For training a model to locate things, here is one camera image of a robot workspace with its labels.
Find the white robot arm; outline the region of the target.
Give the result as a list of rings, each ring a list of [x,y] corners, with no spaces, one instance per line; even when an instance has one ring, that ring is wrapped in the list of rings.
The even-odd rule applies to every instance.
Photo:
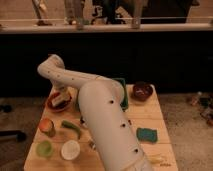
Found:
[[[118,81],[100,75],[67,70],[52,54],[38,68],[53,87],[78,90],[78,105],[105,171],[154,171],[137,140],[121,103],[125,90]]]

